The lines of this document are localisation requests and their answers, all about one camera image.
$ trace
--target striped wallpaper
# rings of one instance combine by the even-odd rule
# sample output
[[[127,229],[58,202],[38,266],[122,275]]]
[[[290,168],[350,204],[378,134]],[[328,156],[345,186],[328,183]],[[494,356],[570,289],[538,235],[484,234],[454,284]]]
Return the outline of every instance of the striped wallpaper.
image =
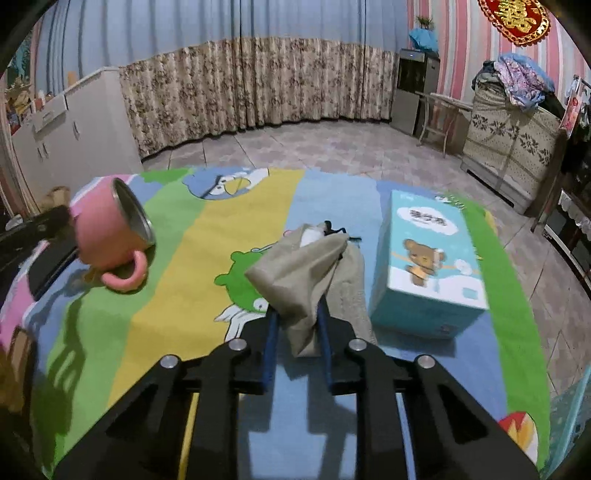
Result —
[[[407,0],[409,28],[415,17],[435,22],[439,41],[441,70],[439,93],[472,101],[472,79],[485,60],[496,60],[499,53],[522,53],[538,62],[556,84],[556,95],[564,96],[575,73],[591,82],[591,70],[562,25],[550,15],[550,32],[543,41],[519,48],[504,38],[486,19],[478,0]]]

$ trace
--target drawstring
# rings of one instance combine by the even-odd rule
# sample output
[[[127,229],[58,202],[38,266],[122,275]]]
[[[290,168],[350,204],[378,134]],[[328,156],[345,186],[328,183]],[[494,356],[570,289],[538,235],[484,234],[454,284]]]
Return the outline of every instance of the drawstring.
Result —
[[[338,230],[333,230],[332,229],[332,222],[330,220],[325,220],[324,224],[326,225],[326,230],[324,231],[324,236],[329,236],[329,235],[332,235],[333,233],[347,233],[347,230],[345,230],[344,228],[339,228]],[[349,235],[349,240],[351,240],[352,242],[360,242],[361,237]]]

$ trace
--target colorful play mat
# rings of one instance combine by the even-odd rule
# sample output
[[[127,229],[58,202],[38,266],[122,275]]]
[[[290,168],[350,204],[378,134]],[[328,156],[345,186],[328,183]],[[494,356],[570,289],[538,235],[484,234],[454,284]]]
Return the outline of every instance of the colorful play mat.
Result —
[[[157,238],[146,285],[133,294],[91,287],[88,266],[75,260],[35,302],[27,274],[41,244],[0,313],[4,347],[17,325],[38,341],[32,415],[47,472],[160,357],[206,355],[240,322],[262,315],[264,302],[243,272],[287,231],[330,220],[334,228],[361,237],[369,301],[390,191],[435,196],[316,170],[195,168],[121,179],[144,205]],[[74,213],[90,189],[108,180],[96,179],[78,192]],[[453,341],[375,333],[389,355],[435,356],[541,467],[550,415],[537,328],[486,212],[467,200],[462,205],[490,312]],[[272,391],[240,401],[239,477],[353,478],[355,432],[355,397],[331,397],[320,360],[293,358],[281,338]]]

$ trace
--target mug rim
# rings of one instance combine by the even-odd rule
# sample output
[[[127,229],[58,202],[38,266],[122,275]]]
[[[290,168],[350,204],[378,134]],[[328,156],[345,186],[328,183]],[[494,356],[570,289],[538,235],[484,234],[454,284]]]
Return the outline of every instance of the mug rim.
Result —
[[[144,207],[139,202],[138,198],[135,196],[135,193],[129,188],[129,186],[120,178],[116,177],[112,184],[111,184],[111,193],[113,195],[113,200],[117,204],[117,208],[121,215],[125,218],[125,220],[129,224],[129,228],[137,233],[142,240],[144,240],[148,247],[151,247],[156,243],[156,238],[154,235],[154,228],[152,227],[152,222],[146,215]],[[132,212],[129,212],[125,209],[125,206],[122,201],[122,196],[125,196],[127,200],[129,200],[131,207],[133,208]],[[129,219],[130,215],[136,215],[141,221],[141,231],[138,231],[132,226],[132,222]]]

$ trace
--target metal bolt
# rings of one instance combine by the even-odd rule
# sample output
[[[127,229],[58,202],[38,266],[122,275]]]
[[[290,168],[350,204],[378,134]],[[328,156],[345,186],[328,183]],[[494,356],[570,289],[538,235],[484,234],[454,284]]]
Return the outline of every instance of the metal bolt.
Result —
[[[349,348],[351,348],[351,350],[354,352],[361,352],[362,350],[365,350],[367,345],[368,344],[365,343],[365,340],[362,340],[361,338],[354,338],[349,342]]]
[[[233,338],[228,342],[228,347],[230,347],[230,350],[234,350],[235,352],[242,352],[246,346],[246,340],[241,338]]]
[[[435,366],[435,359],[429,355],[421,355],[418,358],[417,363],[423,368],[433,368]]]
[[[174,368],[177,366],[178,357],[176,355],[164,355],[160,359],[160,366],[164,368]]]

